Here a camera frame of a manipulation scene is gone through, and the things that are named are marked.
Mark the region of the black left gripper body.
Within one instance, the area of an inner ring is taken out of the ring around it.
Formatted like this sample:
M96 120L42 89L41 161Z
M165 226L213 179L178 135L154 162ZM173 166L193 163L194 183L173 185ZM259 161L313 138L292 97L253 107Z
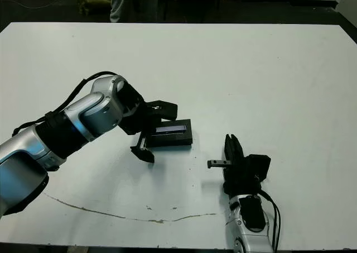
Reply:
M148 107L144 98L128 83L118 83L118 101L122 113L119 127L127 135L135 135L145 128Z

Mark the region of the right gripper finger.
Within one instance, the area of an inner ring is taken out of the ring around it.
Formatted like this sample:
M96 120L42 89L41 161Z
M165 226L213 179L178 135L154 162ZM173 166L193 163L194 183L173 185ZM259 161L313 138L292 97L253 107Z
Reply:
M231 141L232 141L232 147L233 147L233 158L234 158L234 164L240 164L241 162L244 161L244 152L243 148L238 140L238 138L231 134Z
M234 135L226 135L224 154L226 161L229 161L231 165L234 165L234 155L235 155L235 145L234 145Z

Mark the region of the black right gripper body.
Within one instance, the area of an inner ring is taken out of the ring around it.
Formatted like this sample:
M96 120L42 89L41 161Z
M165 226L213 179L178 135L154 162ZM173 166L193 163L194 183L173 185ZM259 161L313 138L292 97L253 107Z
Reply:
M208 160L208 168L223 169L223 190L228 196L258 194L261 189L250 155L238 160Z

